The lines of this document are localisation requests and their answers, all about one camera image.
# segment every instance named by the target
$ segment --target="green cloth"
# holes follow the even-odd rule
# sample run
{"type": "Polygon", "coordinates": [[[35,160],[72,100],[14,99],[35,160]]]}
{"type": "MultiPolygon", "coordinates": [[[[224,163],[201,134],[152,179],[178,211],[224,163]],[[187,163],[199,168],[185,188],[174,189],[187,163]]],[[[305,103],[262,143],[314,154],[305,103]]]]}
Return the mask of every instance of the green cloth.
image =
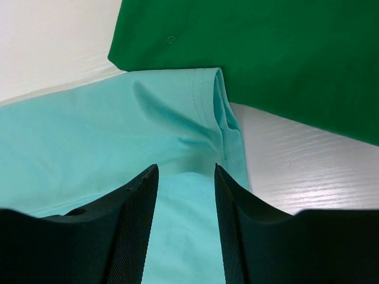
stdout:
{"type": "Polygon", "coordinates": [[[221,67],[229,101],[379,145],[378,0],[124,0],[109,59],[221,67]]]}

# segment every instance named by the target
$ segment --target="folded cloth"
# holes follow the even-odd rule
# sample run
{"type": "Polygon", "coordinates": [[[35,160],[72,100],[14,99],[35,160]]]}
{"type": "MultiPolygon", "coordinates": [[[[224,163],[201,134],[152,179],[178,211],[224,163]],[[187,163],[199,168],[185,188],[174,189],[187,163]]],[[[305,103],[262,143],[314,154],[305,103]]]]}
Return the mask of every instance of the folded cloth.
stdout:
{"type": "Polygon", "coordinates": [[[221,67],[232,102],[379,146],[379,1],[125,0],[120,69],[221,67]]]}
{"type": "Polygon", "coordinates": [[[65,214],[153,163],[143,283],[224,283],[215,163],[249,185],[220,69],[131,72],[0,107],[0,207],[65,214]]]}

